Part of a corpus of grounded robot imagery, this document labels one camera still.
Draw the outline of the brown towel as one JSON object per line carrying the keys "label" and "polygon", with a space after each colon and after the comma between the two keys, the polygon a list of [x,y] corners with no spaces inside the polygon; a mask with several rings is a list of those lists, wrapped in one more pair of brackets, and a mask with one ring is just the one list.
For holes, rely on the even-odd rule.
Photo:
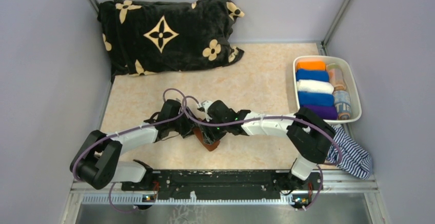
{"label": "brown towel", "polygon": [[210,152],[218,147],[223,135],[216,127],[201,124],[196,124],[193,133],[199,142]]}

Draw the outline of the orange polka dot towel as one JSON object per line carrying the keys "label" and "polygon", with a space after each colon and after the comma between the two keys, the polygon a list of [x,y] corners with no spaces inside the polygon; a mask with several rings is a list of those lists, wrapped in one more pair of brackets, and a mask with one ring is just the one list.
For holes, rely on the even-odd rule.
{"label": "orange polka dot towel", "polygon": [[338,64],[328,64],[326,66],[326,71],[329,75],[329,82],[332,84],[335,91],[347,90],[342,69]]}

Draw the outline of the orange blue patterned towel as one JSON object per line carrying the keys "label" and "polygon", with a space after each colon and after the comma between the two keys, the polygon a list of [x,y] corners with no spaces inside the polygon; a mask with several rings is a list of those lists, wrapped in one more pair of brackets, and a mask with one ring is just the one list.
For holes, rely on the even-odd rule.
{"label": "orange blue patterned towel", "polygon": [[351,98],[350,94],[346,91],[339,90],[333,92],[334,106],[337,110],[338,120],[351,119]]}

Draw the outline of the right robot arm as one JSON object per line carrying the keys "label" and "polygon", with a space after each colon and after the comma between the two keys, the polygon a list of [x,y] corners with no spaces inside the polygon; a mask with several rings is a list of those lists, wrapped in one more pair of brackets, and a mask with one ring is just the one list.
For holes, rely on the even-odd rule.
{"label": "right robot arm", "polygon": [[326,161],[336,135],[334,128],[308,108],[285,115],[261,114],[226,106],[221,100],[204,101],[198,108],[205,114],[205,123],[216,131],[235,136],[268,135],[289,139],[298,151],[284,186],[292,192],[304,188],[312,170]]}

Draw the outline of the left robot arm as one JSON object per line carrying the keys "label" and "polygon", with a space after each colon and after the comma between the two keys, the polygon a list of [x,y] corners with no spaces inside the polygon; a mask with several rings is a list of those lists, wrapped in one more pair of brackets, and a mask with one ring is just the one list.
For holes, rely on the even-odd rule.
{"label": "left robot arm", "polygon": [[85,139],[70,164],[76,180],[86,182],[96,190],[110,183],[131,182],[141,190],[154,183],[153,169],[142,162],[121,161],[120,156],[146,144],[162,141],[170,132],[185,138],[193,135],[196,124],[182,112],[181,102],[169,99],[159,112],[139,126],[112,134],[94,130]]}

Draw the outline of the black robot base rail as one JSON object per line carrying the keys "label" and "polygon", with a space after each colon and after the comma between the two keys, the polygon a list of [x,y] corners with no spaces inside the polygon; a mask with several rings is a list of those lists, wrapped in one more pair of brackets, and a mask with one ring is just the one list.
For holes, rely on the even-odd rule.
{"label": "black robot base rail", "polygon": [[154,170],[123,191],[145,191],[144,203],[192,205],[284,204],[305,208],[323,189],[322,175],[306,180],[289,170]]}

